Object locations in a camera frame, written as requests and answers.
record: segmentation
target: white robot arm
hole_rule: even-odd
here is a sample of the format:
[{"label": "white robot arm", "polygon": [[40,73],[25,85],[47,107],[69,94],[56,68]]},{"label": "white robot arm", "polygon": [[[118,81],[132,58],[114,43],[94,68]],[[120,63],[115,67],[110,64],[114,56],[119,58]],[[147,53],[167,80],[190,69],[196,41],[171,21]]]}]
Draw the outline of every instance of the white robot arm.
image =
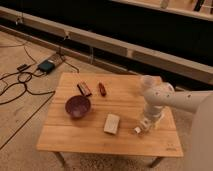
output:
[{"label": "white robot arm", "polygon": [[196,113],[184,171],[213,170],[213,91],[175,92],[168,83],[155,86],[151,76],[143,76],[141,85],[147,102],[140,120],[142,131],[149,131],[162,117],[164,106]]}]

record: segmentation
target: eraser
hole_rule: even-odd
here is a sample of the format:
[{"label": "eraser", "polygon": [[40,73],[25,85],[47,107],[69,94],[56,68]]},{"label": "eraser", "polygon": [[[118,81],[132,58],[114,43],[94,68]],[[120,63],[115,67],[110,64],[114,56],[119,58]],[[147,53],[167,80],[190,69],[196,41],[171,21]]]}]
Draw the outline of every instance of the eraser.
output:
[{"label": "eraser", "polygon": [[104,126],[104,132],[107,132],[110,134],[116,134],[119,121],[120,121],[119,116],[108,114],[106,122],[105,122],[105,126]]}]

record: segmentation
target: small red object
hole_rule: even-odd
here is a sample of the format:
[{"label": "small red object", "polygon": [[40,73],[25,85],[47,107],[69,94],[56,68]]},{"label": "small red object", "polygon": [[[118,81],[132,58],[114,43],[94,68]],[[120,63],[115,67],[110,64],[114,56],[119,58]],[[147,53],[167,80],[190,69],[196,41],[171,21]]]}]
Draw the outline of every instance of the small red object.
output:
[{"label": "small red object", "polygon": [[104,85],[102,83],[99,83],[98,87],[99,87],[99,91],[100,91],[101,95],[103,97],[106,96],[106,89],[105,89]]}]

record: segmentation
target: dark red bowl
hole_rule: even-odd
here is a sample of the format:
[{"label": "dark red bowl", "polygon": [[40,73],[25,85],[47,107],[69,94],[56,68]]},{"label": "dark red bowl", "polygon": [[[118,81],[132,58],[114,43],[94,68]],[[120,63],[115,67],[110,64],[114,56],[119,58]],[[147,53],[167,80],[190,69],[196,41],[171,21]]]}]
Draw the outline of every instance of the dark red bowl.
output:
[{"label": "dark red bowl", "polygon": [[67,113],[72,118],[84,117],[90,111],[90,108],[90,100],[81,95],[71,97],[65,105]]}]

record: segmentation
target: metal table leg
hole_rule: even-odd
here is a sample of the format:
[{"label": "metal table leg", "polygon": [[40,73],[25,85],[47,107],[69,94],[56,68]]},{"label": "metal table leg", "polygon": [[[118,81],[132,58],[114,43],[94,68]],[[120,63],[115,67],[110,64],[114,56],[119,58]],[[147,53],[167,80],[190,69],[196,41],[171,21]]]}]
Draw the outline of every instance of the metal table leg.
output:
[{"label": "metal table leg", "polygon": [[194,11],[200,11],[203,3],[204,3],[205,0],[198,0],[196,5],[195,5],[195,8],[194,8]]},{"label": "metal table leg", "polygon": [[156,167],[163,159],[164,157],[157,157],[151,164],[149,164],[149,167],[150,168]]},{"label": "metal table leg", "polygon": [[62,166],[65,167],[67,166],[66,161],[64,160],[64,157],[61,155],[60,152],[53,152],[57,159],[61,162]]},{"label": "metal table leg", "polygon": [[212,4],[211,4],[211,11],[210,11],[210,14],[213,14],[213,0],[212,0]]}]

